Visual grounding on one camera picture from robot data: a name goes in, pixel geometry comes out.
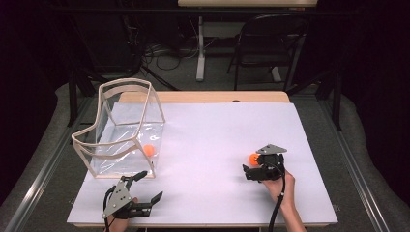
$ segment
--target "transparent container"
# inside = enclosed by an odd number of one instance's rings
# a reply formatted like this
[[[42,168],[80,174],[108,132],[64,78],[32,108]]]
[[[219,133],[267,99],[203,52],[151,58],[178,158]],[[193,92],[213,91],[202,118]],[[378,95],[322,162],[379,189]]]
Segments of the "transparent container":
[[[95,178],[148,171],[155,178],[165,118],[151,83],[136,78],[100,86],[95,123],[72,134],[73,146]]]

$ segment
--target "table leg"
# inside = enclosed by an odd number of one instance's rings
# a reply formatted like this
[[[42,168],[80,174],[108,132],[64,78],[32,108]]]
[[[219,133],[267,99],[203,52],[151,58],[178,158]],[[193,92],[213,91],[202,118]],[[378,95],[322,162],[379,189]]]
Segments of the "table leg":
[[[205,52],[204,52],[204,28],[202,16],[199,17],[198,21],[198,39],[199,39],[199,57],[198,57],[198,66],[196,70],[196,81],[204,80],[205,73]]]

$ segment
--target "wire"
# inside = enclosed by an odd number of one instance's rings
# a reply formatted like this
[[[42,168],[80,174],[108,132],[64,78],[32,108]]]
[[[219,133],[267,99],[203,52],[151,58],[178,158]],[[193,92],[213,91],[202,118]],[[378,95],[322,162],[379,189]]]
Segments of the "wire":
[[[277,214],[280,208],[280,204],[283,200],[284,197],[284,191],[286,190],[286,180],[285,180],[285,175],[284,173],[273,163],[271,162],[267,162],[268,164],[271,164],[274,168],[276,168],[278,170],[278,172],[280,173],[280,176],[282,178],[282,189],[280,192],[280,195],[278,196],[278,201],[277,201],[277,205],[274,208],[274,211],[272,212],[272,216],[271,216],[271,221],[269,222],[269,227],[268,227],[268,232],[272,232],[274,231],[274,224],[275,224],[275,219],[277,218]]]
[[[154,73],[152,70],[148,69],[148,67],[141,66],[141,69],[145,70],[147,73],[149,73],[153,78],[155,78],[159,83],[167,87],[168,89],[175,90],[175,91],[180,91],[180,89],[176,88],[175,86],[171,85],[168,83],[166,80],[164,80],[162,77]]]
[[[114,192],[114,190],[115,190],[115,186],[111,187],[111,188],[105,193],[105,197],[104,197],[103,203],[102,203],[102,210],[103,210],[103,211],[105,211],[106,201],[107,201],[108,197],[110,197],[110,195],[112,194],[112,192]],[[104,222],[104,224],[105,224],[105,231],[106,231],[106,232],[109,232],[109,226],[111,226],[111,224],[112,224],[113,221],[111,221],[111,222],[108,224],[108,219],[107,219],[107,217],[103,219],[103,222]]]

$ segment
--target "orange ball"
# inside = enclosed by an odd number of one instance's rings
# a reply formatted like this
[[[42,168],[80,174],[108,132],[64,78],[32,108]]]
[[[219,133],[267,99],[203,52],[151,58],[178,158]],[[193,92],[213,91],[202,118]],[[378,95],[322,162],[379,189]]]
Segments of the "orange ball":
[[[249,163],[251,164],[251,165],[257,165],[258,163],[257,163],[257,158],[259,157],[259,154],[256,154],[256,153],[253,153],[253,154],[250,154],[250,156],[249,156]]]
[[[151,157],[155,153],[155,148],[151,144],[144,145],[144,147],[142,149],[144,149],[144,153],[148,157]]]

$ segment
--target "chair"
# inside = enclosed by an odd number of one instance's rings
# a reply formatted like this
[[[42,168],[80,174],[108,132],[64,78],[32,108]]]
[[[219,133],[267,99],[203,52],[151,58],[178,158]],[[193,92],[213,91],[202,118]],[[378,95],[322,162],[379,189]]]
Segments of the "chair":
[[[308,21],[297,14],[264,14],[250,19],[237,36],[235,53],[230,68],[236,58],[235,87],[238,86],[238,72],[241,67],[289,67],[283,86],[289,84],[297,41],[305,34]]]

